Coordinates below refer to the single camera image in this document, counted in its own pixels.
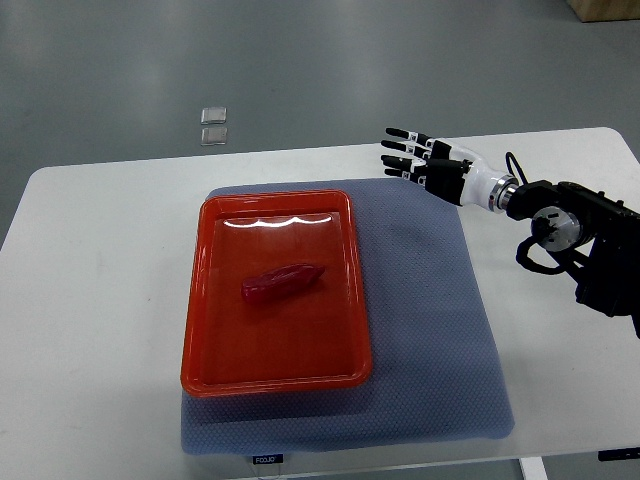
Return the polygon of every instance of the gray floor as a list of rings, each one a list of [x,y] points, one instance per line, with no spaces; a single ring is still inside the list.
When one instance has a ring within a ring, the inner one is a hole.
[[[45,166],[371,143],[386,126],[608,126],[640,157],[639,86],[640,22],[581,24],[564,0],[3,0],[0,241]],[[204,148],[211,105],[228,107],[229,140]],[[545,463],[552,480],[640,476],[595,453]],[[499,462],[352,478],[520,475]]]

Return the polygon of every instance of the orange plastic tray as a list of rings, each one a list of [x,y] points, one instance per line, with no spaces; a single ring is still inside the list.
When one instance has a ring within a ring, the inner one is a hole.
[[[294,263],[316,283],[258,305],[242,280]],[[194,397],[353,387],[371,348],[351,201],[338,190],[227,195],[200,210],[181,381]]]

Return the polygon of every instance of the clear plastic piece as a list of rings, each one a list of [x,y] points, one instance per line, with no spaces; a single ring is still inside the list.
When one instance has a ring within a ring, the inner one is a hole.
[[[224,123],[227,121],[227,107],[207,107],[202,109],[200,123],[208,125],[210,123]]]
[[[202,129],[202,145],[224,145],[227,143],[227,127]]]

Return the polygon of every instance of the black fingertip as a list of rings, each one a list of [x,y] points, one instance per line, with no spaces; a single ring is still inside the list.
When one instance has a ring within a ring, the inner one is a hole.
[[[400,168],[402,169],[402,162],[399,161],[400,159],[397,157],[387,157],[385,159],[382,160],[382,164],[385,167],[391,167],[391,168]]]
[[[399,128],[387,128],[385,132],[393,137],[409,138],[409,132]]]
[[[398,142],[392,142],[391,140],[383,140],[382,142],[380,142],[380,144],[383,147],[386,148],[391,148],[393,150],[401,150],[401,151],[405,151],[405,146],[401,143]]]
[[[401,177],[402,171],[396,170],[395,168],[385,168],[384,174],[389,175],[390,177]]]

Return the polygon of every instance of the robotic hand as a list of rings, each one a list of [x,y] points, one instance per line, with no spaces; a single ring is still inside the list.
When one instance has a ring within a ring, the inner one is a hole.
[[[529,183],[507,152],[509,173],[492,170],[479,154],[444,139],[388,128],[408,140],[383,140],[382,146],[413,156],[383,155],[385,173],[402,177],[458,206],[479,205],[514,220],[531,219],[531,236],[518,247],[516,261],[546,275],[566,272],[577,283],[576,301],[607,316],[631,315],[640,338],[640,215],[622,201],[605,198],[581,185],[546,180]],[[522,185],[516,178],[515,166]],[[593,241],[589,256],[576,250]],[[556,261],[551,268],[534,262],[529,250],[540,245]]]

